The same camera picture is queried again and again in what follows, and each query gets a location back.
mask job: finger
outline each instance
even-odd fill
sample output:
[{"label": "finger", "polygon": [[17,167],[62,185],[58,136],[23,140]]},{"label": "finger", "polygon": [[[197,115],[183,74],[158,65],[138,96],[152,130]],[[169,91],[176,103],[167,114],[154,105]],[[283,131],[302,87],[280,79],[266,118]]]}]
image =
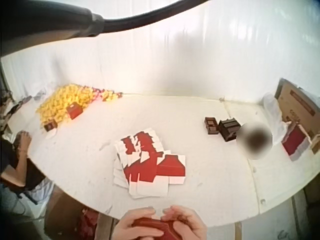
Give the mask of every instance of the finger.
[{"label": "finger", "polygon": [[153,207],[144,207],[129,210],[119,221],[119,225],[123,227],[131,226],[134,220],[141,218],[149,218],[156,213],[156,210]]},{"label": "finger", "polygon": [[129,228],[127,235],[130,236],[130,239],[136,239],[138,237],[161,237],[164,232],[156,228],[144,227],[144,226],[135,226]]},{"label": "finger", "polygon": [[183,238],[183,239],[197,239],[197,236],[192,232],[191,228],[183,224],[180,221],[175,221],[173,223],[173,229]]},{"label": "finger", "polygon": [[171,214],[171,213],[174,213],[175,211],[172,210],[171,208],[165,208],[165,209],[162,210],[162,212],[164,214]]},{"label": "finger", "polygon": [[154,238],[152,236],[146,236],[146,237],[140,238],[140,240],[154,240]]},{"label": "finger", "polygon": [[171,209],[174,210],[176,213],[179,213],[182,216],[186,217],[186,220],[188,221],[188,224],[192,229],[195,230],[206,228],[206,225],[195,211],[179,205],[172,205]]},{"label": "finger", "polygon": [[165,214],[161,217],[162,221],[174,221],[177,220],[179,217],[178,214]]}]

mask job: person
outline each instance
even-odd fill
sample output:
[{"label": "person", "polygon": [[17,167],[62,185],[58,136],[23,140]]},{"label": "person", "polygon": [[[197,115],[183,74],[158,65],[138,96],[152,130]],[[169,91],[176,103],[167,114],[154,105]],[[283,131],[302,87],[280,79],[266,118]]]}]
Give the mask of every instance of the person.
[{"label": "person", "polygon": [[[152,207],[129,210],[115,226],[111,240],[153,240],[161,237],[161,230],[135,226],[132,224],[140,218],[151,218],[156,213]],[[182,240],[206,240],[207,227],[198,214],[189,208],[173,205],[163,210],[162,221],[174,221],[173,228],[181,236]]]},{"label": "person", "polygon": [[14,143],[1,137],[1,183],[17,194],[27,193],[40,203],[53,190],[53,183],[28,158],[31,143],[28,132],[17,134]]}]

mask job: folded cardboard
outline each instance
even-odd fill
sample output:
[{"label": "folded cardboard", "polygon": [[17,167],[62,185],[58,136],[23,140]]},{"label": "folded cardboard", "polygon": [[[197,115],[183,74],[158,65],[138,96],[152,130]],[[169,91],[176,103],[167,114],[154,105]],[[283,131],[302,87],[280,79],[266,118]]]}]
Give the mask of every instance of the folded cardboard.
[{"label": "folded cardboard", "polygon": [[275,94],[284,122],[295,121],[302,125],[313,141],[312,151],[320,149],[320,107],[307,96],[306,91],[286,79],[279,81]]}]

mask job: black cable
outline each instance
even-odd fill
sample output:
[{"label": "black cable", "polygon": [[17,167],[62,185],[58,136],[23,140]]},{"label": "black cable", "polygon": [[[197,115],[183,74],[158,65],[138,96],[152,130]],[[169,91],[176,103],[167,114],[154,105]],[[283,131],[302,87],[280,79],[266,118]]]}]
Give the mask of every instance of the black cable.
[{"label": "black cable", "polygon": [[207,1],[209,0],[180,0],[169,6],[133,17],[110,20],[105,19],[102,33],[114,33],[140,28],[180,14]]}]

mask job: person's arm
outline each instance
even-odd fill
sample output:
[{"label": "person's arm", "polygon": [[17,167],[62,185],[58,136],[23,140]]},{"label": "person's arm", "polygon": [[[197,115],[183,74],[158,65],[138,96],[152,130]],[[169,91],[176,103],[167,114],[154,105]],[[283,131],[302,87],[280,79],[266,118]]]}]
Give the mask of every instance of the person's arm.
[{"label": "person's arm", "polygon": [[24,187],[26,185],[26,175],[19,174],[18,171],[10,165],[1,173],[1,178],[18,187]]},{"label": "person's arm", "polygon": [[1,173],[1,178],[17,185],[24,187],[26,185],[27,176],[27,151],[31,142],[31,137],[27,132],[21,134],[20,145],[18,149],[18,164],[14,169],[8,165]]}]

